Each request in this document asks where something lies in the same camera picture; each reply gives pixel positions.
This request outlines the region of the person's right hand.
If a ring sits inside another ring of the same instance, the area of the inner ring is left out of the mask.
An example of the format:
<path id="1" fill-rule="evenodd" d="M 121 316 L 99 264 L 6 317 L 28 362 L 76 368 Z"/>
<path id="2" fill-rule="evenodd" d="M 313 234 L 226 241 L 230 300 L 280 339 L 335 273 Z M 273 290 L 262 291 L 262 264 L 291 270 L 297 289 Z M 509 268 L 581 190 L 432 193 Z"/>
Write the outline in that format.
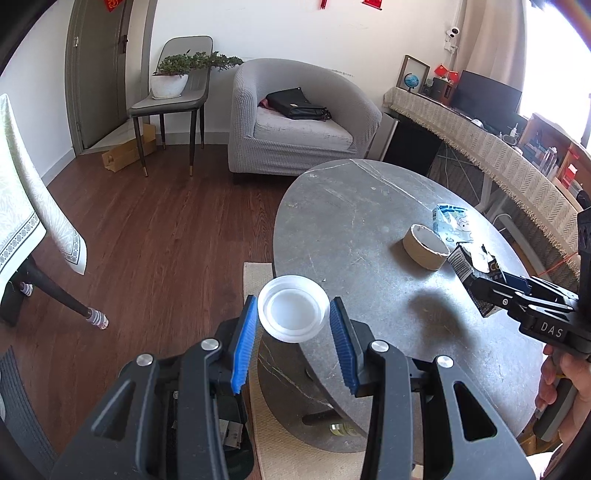
<path id="1" fill-rule="evenodd" d="M 572 381 L 573 386 L 578 391 L 573 406 L 559 428 L 561 440 L 567 443 L 577 436 L 590 413 L 590 363 L 565 353 L 561 356 L 559 366 L 556 366 L 552 359 L 554 348 L 551 345 L 546 345 L 543 353 L 547 358 L 541 367 L 541 378 L 535 399 L 536 407 L 543 410 L 556 401 L 557 390 L 554 381 L 558 370 L 561 370 L 565 377 Z"/>

